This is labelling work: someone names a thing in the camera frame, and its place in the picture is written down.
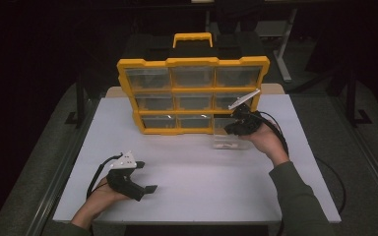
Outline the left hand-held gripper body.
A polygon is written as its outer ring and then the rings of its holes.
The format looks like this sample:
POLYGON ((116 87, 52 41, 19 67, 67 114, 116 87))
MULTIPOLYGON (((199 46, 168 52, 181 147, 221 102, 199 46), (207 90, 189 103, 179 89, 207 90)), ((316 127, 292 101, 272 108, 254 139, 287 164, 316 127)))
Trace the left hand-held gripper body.
POLYGON ((109 166, 106 179, 109 187, 115 192, 139 202, 145 194, 145 188, 131 179, 132 173, 137 169, 136 161, 138 160, 135 159, 132 151, 122 154, 109 166))

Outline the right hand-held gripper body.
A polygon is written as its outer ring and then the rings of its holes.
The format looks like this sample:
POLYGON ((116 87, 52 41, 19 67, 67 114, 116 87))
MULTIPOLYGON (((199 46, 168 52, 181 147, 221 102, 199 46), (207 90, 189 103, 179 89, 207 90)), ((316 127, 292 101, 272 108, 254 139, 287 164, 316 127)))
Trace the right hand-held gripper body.
POLYGON ((246 101, 253 98, 260 92, 258 88, 254 91, 247 93, 228 106, 231 113, 237 112, 237 119, 233 124, 237 125, 237 134, 235 136, 247 136, 256 132, 262 124, 262 116, 257 111, 252 111, 246 104, 246 101))

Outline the single clear plastic drawer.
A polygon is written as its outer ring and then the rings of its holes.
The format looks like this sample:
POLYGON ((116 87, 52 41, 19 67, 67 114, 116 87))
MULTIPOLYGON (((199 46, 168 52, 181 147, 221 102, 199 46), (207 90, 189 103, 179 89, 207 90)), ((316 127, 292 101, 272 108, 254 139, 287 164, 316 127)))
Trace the single clear plastic drawer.
POLYGON ((225 127, 233 124, 235 119, 227 114, 215 115, 213 118, 213 147, 216 149, 250 149, 251 144, 229 134, 225 127))

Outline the yellow black drawer organizer cabinet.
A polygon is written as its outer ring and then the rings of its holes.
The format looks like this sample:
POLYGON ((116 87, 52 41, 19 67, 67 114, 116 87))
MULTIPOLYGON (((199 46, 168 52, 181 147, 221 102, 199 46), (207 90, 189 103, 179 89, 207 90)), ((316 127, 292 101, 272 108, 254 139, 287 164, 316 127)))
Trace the yellow black drawer organizer cabinet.
POLYGON ((269 68, 253 31, 133 34, 117 63, 134 122, 145 135, 210 134, 236 100, 255 110, 269 68))

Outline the person's left hand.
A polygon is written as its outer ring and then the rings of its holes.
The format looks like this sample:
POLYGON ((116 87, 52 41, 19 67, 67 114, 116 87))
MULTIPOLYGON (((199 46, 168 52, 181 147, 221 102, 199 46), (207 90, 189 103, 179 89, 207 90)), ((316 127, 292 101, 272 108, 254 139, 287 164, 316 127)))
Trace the person's left hand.
POLYGON ((128 200, 128 197, 111 189, 106 178, 102 178, 88 197, 92 212, 101 213, 113 204, 128 200))

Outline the person's right hand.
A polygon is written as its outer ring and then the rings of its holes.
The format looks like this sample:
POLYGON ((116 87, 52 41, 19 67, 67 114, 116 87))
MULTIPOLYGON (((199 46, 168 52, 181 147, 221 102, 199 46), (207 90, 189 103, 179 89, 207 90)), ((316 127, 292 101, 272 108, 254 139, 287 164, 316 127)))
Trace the person's right hand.
POLYGON ((247 136, 240 136, 240 140, 249 141, 260 152, 269 158, 274 166, 289 162, 289 157, 284 151, 282 142, 274 131, 266 124, 256 132, 247 136))

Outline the set of clear organizer drawers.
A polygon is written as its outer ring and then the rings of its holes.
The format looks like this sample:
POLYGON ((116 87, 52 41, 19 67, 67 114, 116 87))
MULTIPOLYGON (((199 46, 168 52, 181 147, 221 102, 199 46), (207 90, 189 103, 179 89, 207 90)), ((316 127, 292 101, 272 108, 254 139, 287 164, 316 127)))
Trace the set of clear organizer drawers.
POLYGON ((209 132, 215 115, 229 114, 238 97, 261 86, 260 66, 129 68, 133 118, 144 132, 209 132))

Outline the white metal desk leg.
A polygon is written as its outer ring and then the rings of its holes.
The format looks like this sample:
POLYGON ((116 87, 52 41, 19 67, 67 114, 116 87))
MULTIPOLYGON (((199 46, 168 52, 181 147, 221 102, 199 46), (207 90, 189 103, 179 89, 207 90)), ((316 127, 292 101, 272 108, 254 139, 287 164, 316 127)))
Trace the white metal desk leg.
POLYGON ((291 75, 288 71, 288 68, 286 66, 286 63, 284 61, 284 53, 285 53, 285 50, 286 50, 286 47, 287 47, 287 44, 288 44, 288 40, 289 40, 291 31, 292 31, 292 28, 293 28, 293 24, 294 24, 294 21, 295 21, 296 14, 297 14, 297 9, 293 8, 290 11, 289 17, 286 21, 286 24, 285 24, 285 27, 284 27, 284 30, 283 30, 282 42, 281 42, 279 48, 274 51, 274 56, 275 56, 275 59, 276 59, 277 66, 279 68, 279 71, 281 73, 283 81, 287 84, 292 82, 292 77, 291 77, 291 75))

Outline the black metal stand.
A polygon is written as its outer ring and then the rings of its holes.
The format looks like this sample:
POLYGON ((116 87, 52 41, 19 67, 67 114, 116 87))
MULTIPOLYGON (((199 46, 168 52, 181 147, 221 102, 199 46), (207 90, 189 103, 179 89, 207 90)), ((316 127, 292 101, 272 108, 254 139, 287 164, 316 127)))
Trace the black metal stand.
POLYGON ((69 125, 75 125, 77 128, 80 128, 85 120, 85 88, 83 84, 82 74, 79 74, 77 76, 75 88, 76 111, 69 113, 67 119, 65 120, 65 123, 69 125))
POLYGON ((346 118, 352 127, 371 124, 372 121, 363 109, 356 109, 356 76, 353 69, 348 70, 346 80, 346 118))

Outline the grey box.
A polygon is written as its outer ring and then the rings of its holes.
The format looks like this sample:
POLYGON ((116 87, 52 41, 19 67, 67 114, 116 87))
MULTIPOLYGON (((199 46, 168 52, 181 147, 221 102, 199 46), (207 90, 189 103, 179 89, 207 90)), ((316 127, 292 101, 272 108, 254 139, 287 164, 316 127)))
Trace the grey box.
POLYGON ((261 37, 281 37, 284 35, 286 21, 259 21, 256 32, 261 37))

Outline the aluminium frame rail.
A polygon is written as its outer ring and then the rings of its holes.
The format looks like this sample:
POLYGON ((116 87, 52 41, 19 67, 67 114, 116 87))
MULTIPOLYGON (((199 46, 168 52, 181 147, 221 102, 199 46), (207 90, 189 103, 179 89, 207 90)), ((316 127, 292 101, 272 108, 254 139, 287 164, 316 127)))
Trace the aluminium frame rail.
POLYGON ((33 152, 37 164, 32 167, 31 174, 33 180, 40 184, 42 194, 26 236, 41 236, 45 225, 51 221, 92 123, 99 100, 91 99, 83 104, 85 115, 78 124, 75 122, 69 124, 61 116, 61 112, 70 110, 64 109, 68 104, 69 100, 57 106, 55 116, 45 127, 43 138, 39 139, 38 148, 33 152))
POLYGON ((356 118, 354 118, 355 113, 352 113, 351 117, 348 117, 347 108, 343 105, 342 101, 339 98, 331 98, 331 100, 336 111, 342 116, 342 122, 346 125, 351 137, 362 152, 374 181, 378 185, 378 159, 376 158, 376 152, 370 147, 369 142, 362 136, 359 130, 361 125, 373 125, 373 121, 363 109, 357 110, 358 115, 356 118))

